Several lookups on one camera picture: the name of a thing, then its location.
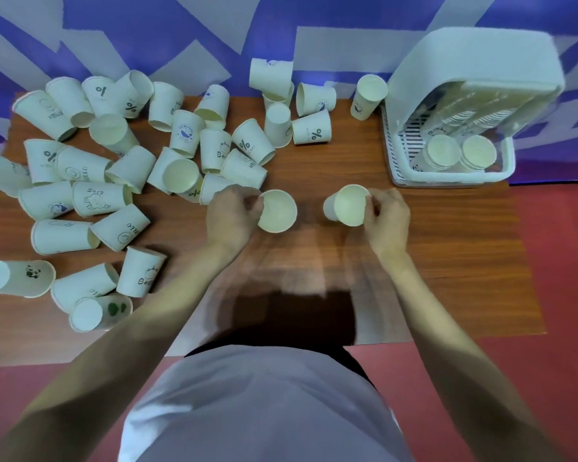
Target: wooden table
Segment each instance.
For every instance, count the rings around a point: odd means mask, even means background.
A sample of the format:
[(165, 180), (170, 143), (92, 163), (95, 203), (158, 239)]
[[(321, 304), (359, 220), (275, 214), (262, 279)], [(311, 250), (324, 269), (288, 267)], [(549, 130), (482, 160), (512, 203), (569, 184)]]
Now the wooden table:
[[(187, 98), (184, 108), (193, 110), (197, 103), (197, 98)], [(262, 100), (233, 98), (227, 130), (249, 117), (263, 125)], [(256, 233), (210, 287), (171, 355), (184, 355), (219, 331), (258, 323), (347, 345), (410, 340), (393, 287), (366, 246), (363, 229), (331, 223), (322, 211), (324, 199), (344, 185), (391, 186), (381, 117), (356, 121), (349, 115), (349, 102), (339, 100), (331, 118), (329, 144), (290, 144), (266, 165), (263, 189), (288, 191), (298, 204), (294, 227), (277, 235)], [(170, 135), (152, 129), (145, 119), (131, 126), (140, 144), (155, 155), (169, 143)], [(35, 137), (46, 136), (14, 115), (5, 156), (25, 163), (23, 140)], [(68, 144), (117, 158), (86, 130)], [(433, 292), (472, 336), (545, 332), (507, 184), (402, 194), (412, 209), (410, 253)], [(204, 243), (206, 208), (149, 185), (144, 194), (135, 195), (135, 203), (152, 224), (133, 244), (170, 255), (154, 286), (158, 289)], [(80, 220), (74, 212), (65, 218)], [(30, 245), (32, 224), (18, 201), (0, 192), (0, 259), (41, 258)], [(64, 277), (101, 262), (119, 269), (123, 258), (124, 252), (101, 246), (45, 259)], [(67, 316), (49, 295), (0, 295), (0, 365), (67, 362), (99, 335), (71, 331)]]

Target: wall graphic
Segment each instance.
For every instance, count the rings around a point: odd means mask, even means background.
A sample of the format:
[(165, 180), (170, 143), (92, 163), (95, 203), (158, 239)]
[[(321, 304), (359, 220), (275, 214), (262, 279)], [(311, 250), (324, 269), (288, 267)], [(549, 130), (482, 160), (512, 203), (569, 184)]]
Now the wall graphic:
[(578, 0), (0, 0), (0, 142), (13, 94), (51, 77), (139, 69), (189, 95), (218, 82), (254, 96), (255, 56), (294, 60), (294, 82), (350, 97), (364, 73), (387, 79), (445, 26), (555, 36), (568, 88), (517, 136), (513, 181), (578, 179)]

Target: person's right arm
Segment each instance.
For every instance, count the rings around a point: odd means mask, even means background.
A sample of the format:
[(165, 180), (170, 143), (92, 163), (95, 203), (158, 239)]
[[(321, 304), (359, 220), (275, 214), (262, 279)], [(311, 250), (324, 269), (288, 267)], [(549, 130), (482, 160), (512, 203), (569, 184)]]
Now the person's right arm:
[(562, 461), (513, 384), (417, 272), (407, 253), (410, 211), (401, 194), (370, 193), (364, 217), (370, 246), (394, 282), (424, 366), (473, 454), (489, 462)]

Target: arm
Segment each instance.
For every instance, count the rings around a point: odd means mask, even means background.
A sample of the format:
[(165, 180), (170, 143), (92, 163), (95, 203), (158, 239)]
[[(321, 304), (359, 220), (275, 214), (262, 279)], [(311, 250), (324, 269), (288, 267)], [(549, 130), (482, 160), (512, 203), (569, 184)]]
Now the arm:
[(230, 186), (208, 206), (208, 241), (188, 267), (88, 347), (0, 441), (0, 462), (84, 461), (154, 372), (208, 286), (247, 245), (263, 210)]
[(428, 375), (476, 458), (562, 461), (513, 384), (456, 324), (417, 272), (406, 251), (410, 211), (401, 194), (395, 189), (370, 192), (364, 217), (370, 246), (394, 282)]

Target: white t-shirt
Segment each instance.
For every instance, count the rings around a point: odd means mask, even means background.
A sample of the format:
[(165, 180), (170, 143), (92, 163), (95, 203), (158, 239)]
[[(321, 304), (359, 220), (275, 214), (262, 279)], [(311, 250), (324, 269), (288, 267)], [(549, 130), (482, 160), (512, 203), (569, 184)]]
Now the white t-shirt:
[(170, 367), (129, 413), (118, 462), (410, 462), (393, 413), (327, 355), (225, 346)]

